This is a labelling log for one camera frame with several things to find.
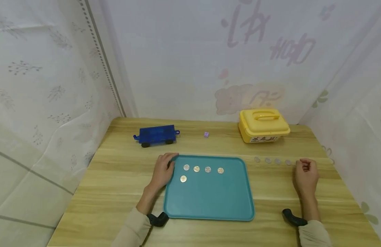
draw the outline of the beige sleeve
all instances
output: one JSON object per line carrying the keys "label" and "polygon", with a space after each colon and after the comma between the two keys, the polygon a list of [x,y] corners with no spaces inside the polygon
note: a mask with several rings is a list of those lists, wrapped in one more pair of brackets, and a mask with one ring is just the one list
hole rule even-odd
{"label": "beige sleeve", "polygon": [[133,208],[111,247],[139,247],[144,242],[150,228],[148,217]]}
{"label": "beige sleeve", "polygon": [[299,226],[300,244],[302,247],[332,247],[329,234],[319,221],[308,221]]}

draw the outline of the blue magnetic tile car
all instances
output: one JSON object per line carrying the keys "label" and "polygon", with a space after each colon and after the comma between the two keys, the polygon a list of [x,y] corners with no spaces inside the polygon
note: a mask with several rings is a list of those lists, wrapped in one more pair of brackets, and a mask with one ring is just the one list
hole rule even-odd
{"label": "blue magnetic tile car", "polygon": [[139,136],[133,135],[134,140],[138,140],[143,148],[155,143],[172,144],[177,139],[179,130],[175,130],[174,125],[164,125],[149,128],[140,128]]}

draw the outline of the yellow box lid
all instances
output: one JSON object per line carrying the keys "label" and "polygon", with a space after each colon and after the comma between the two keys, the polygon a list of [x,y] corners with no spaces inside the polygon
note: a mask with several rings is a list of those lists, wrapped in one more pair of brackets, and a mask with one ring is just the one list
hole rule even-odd
{"label": "yellow box lid", "polygon": [[289,125],[277,109],[250,109],[240,111],[240,121],[250,136],[287,135]]}

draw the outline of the label on box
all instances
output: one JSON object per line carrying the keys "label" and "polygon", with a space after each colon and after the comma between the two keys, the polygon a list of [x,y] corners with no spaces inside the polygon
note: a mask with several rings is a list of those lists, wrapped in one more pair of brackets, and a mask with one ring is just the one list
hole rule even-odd
{"label": "label on box", "polygon": [[276,141],[281,136],[252,136],[250,143]]}

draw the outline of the plastic tray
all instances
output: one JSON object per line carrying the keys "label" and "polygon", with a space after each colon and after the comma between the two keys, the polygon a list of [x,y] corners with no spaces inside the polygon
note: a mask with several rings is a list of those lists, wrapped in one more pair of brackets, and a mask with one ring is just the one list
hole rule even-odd
{"label": "plastic tray", "polygon": [[[255,217],[247,166],[240,158],[179,155],[167,184],[163,211],[170,218],[251,221]],[[199,172],[193,168],[200,167]]]}

